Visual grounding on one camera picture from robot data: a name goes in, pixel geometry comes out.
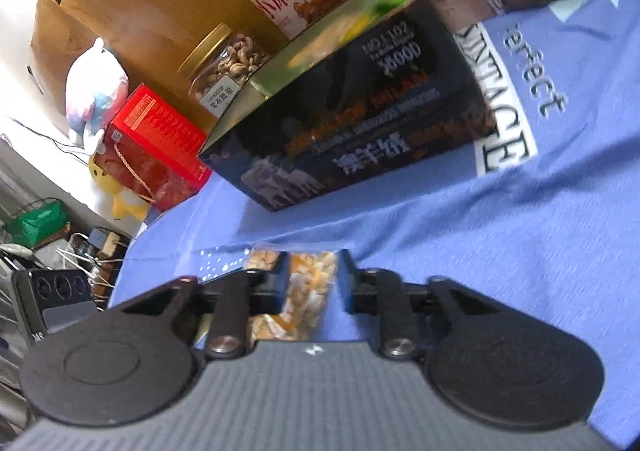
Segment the plastic jar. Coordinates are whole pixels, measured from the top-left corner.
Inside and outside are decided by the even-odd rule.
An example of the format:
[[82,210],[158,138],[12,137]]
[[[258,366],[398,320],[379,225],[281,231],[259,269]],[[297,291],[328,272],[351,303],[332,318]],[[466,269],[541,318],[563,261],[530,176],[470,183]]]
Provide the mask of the plastic jar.
[[191,83],[190,98],[219,118],[267,59],[250,36],[221,23],[191,52],[178,73]]

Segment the blue tablecloth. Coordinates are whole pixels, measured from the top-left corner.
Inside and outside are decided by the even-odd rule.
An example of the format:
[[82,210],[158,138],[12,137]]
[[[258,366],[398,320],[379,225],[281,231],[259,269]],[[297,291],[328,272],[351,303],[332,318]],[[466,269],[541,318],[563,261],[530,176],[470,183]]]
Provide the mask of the blue tablecloth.
[[[640,433],[640,0],[564,0],[458,41],[496,134],[276,213],[213,176],[135,241],[112,304],[213,279],[264,241],[449,275],[593,345],[606,383],[591,423],[624,447]],[[319,338],[360,337],[334,291]]]

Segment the metal screw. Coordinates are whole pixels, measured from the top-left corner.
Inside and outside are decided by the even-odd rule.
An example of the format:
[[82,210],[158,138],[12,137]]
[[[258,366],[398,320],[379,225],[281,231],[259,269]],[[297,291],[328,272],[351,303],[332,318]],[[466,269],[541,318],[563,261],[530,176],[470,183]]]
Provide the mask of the metal screw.
[[234,336],[219,336],[209,343],[209,350],[217,354],[229,354],[237,350],[239,346],[240,341],[238,338]]
[[385,346],[385,354],[392,357],[405,357],[415,350],[415,344],[409,339],[391,339]]

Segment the wooden board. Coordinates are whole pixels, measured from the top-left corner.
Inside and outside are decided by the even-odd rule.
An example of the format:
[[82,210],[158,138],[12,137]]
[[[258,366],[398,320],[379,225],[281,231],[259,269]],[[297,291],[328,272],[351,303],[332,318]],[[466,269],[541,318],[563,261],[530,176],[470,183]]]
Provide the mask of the wooden board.
[[284,35],[247,0],[38,0],[31,46],[36,71],[65,114],[66,74],[101,36],[129,75],[130,89],[146,82],[203,129],[209,114],[188,101],[188,83],[177,69],[220,22],[247,31],[276,51]]

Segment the white wall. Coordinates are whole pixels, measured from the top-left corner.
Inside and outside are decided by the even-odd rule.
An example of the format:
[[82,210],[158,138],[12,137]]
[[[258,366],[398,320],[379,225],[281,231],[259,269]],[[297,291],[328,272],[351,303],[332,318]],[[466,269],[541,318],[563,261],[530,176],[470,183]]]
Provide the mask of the white wall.
[[42,95],[27,71],[33,66],[31,34],[37,0],[0,0],[0,133],[11,140],[20,157],[0,151],[3,160],[10,156],[13,168],[20,176],[26,172],[29,179],[43,189],[43,196],[66,198],[72,202],[85,221],[95,224],[113,225],[121,231],[134,234],[139,223],[132,217],[115,220],[111,214],[111,197],[103,193],[93,182],[88,169],[76,158],[59,151],[46,138],[40,138],[7,119],[12,116],[35,131],[46,134],[68,144],[58,127],[64,127],[65,119],[53,110],[55,106]]

